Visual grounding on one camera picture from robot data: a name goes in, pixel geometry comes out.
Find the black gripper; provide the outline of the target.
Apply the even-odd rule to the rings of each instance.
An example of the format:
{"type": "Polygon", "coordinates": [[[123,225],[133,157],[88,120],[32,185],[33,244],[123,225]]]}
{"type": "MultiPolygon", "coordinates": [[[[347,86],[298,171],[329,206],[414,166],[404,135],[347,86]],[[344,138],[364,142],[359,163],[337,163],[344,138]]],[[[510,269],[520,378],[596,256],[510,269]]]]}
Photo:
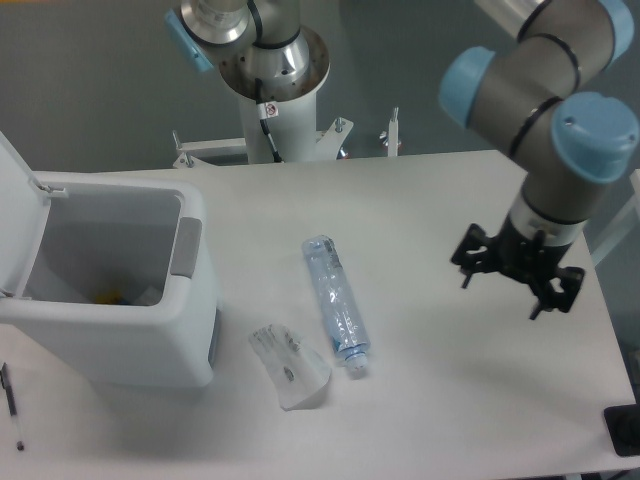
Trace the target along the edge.
{"type": "Polygon", "coordinates": [[[463,289],[477,273],[497,272],[527,284],[537,298],[530,320],[536,320],[542,312],[569,313],[582,287],[585,270],[561,267],[559,263],[571,244],[549,245],[549,238],[541,229],[536,229],[530,238],[526,237],[510,217],[494,237],[472,223],[456,247],[451,262],[464,276],[463,289]]]}

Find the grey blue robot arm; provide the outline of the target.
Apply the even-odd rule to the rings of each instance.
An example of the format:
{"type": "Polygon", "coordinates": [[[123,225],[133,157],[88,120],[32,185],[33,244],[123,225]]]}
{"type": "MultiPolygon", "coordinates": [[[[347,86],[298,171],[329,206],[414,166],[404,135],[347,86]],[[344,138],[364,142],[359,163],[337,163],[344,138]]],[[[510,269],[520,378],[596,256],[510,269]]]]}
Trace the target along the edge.
{"type": "MultiPolygon", "coordinates": [[[[629,47],[621,1],[484,1],[517,41],[507,56],[474,47],[446,70],[441,108],[526,173],[495,236],[471,225],[452,255],[466,278],[497,272],[527,285],[536,311],[568,312],[584,272],[561,261],[608,187],[625,172],[639,123],[621,101],[585,90],[629,47]]],[[[217,69],[239,99],[252,163],[335,159],[316,129],[329,73],[323,40],[296,1],[184,1],[165,24],[201,71],[217,69]]]]}

